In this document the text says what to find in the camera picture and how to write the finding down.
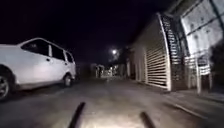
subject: sidewalk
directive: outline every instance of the sidewalk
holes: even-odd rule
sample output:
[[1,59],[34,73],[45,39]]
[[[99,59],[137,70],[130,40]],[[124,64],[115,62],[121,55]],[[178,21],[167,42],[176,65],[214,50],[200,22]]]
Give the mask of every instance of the sidewalk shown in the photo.
[[171,92],[164,96],[168,102],[179,109],[211,123],[223,125],[224,94],[203,92],[199,95],[196,90],[185,90]]

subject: car door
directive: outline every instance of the car door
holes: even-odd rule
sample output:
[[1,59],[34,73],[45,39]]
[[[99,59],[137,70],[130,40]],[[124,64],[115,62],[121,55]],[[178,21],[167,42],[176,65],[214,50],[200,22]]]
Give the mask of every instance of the car door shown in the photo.
[[74,59],[72,57],[72,55],[68,52],[65,52],[66,54],[66,62],[68,63],[67,65],[67,70],[73,75],[75,76],[75,62]]
[[18,70],[20,83],[42,83],[50,80],[49,44],[41,39],[33,40],[21,46],[19,53],[22,65]]
[[54,81],[62,80],[64,75],[66,74],[66,66],[64,50],[55,46],[50,45],[52,49],[51,57],[52,57],[52,77]]

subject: car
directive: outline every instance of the car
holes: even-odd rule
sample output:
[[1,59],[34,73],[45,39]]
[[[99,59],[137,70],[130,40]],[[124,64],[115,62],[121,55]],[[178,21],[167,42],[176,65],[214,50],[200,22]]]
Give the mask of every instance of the car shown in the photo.
[[70,52],[44,38],[0,44],[0,100],[15,90],[60,82],[69,87],[76,76],[75,67]]

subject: building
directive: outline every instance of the building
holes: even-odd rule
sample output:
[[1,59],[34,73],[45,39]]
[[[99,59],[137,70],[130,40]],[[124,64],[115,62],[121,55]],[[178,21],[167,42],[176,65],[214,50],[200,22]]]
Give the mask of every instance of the building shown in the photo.
[[178,0],[157,13],[132,45],[135,79],[168,91],[211,88],[218,71],[211,70],[217,67],[211,58],[224,37],[223,6],[220,0]]

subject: asphalt road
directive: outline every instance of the asphalt road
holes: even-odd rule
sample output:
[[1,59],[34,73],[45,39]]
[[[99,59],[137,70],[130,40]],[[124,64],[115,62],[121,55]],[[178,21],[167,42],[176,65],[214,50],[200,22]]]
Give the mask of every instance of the asphalt road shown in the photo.
[[72,88],[19,92],[0,104],[0,128],[67,128],[85,102],[80,128],[205,128],[203,119],[173,107],[162,92],[124,80],[91,80]]

